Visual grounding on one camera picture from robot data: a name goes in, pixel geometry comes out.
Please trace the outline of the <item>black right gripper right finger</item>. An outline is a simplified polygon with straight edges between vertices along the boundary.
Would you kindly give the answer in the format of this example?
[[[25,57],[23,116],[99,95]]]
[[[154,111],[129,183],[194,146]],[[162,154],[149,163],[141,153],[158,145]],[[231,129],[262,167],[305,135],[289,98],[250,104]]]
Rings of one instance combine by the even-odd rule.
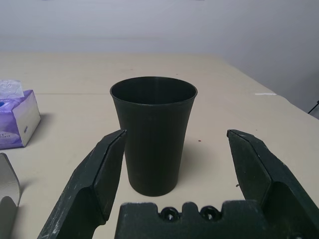
[[[319,209],[290,169],[254,135],[227,131],[235,172],[246,200],[261,207],[278,239],[317,239]]]

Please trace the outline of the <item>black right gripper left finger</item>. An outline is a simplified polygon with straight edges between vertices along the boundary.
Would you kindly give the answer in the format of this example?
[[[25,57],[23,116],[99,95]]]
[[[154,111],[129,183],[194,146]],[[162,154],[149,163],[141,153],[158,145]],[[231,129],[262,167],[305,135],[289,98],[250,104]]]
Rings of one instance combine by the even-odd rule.
[[[91,239],[111,214],[121,176],[126,130],[104,136],[73,171],[40,239]]]

